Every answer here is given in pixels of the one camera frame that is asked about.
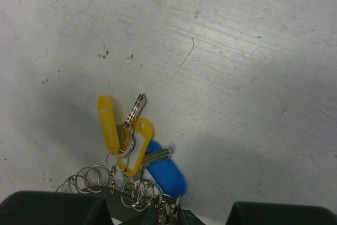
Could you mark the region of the metal keyring disc with rings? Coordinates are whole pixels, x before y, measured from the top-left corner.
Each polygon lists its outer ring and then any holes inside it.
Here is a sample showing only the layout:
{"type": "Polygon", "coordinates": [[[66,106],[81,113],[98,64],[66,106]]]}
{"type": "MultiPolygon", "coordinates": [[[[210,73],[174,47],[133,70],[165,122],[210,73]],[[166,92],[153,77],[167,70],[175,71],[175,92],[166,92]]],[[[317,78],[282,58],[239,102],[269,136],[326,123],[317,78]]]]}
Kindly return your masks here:
{"type": "Polygon", "coordinates": [[[74,194],[95,194],[104,197],[114,224],[133,218],[149,208],[158,211],[157,224],[179,224],[180,200],[164,194],[162,189],[139,173],[134,177],[122,176],[121,170],[104,165],[81,168],[70,175],[56,188],[56,192],[74,194]]]}

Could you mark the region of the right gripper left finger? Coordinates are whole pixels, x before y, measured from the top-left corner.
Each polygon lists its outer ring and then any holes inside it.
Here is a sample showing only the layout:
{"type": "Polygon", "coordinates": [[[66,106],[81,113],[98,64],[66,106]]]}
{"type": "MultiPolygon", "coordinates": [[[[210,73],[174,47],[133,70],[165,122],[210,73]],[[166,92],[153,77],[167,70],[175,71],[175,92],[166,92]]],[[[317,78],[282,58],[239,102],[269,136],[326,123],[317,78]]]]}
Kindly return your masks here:
{"type": "Polygon", "coordinates": [[[1,224],[159,224],[158,210],[137,212],[112,196],[20,191],[1,203],[1,224]]]}

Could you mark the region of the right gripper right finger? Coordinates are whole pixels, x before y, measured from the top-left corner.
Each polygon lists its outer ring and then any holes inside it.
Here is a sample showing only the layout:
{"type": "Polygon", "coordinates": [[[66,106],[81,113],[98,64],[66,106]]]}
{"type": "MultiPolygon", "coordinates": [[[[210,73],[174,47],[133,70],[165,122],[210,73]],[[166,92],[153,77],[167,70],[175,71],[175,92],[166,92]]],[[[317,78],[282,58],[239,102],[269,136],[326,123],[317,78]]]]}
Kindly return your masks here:
{"type": "Polygon", "coordinates": [[[235,202],[226,224],[336,224],[336,214],[315,206],[235,202]]]}

